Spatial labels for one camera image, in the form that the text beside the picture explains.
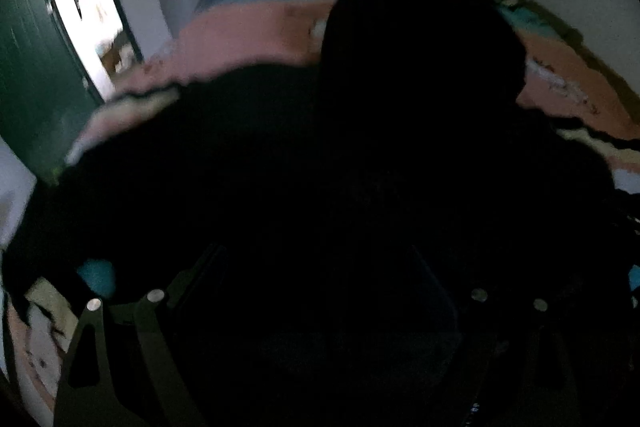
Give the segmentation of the green door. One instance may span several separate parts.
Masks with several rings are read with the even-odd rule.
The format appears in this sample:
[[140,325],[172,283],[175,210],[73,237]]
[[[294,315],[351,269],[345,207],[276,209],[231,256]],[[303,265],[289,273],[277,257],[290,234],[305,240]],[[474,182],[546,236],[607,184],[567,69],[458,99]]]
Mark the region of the green door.
[[102,102],[53,0],[1,0],[1,138],[38,179],[65,157]]

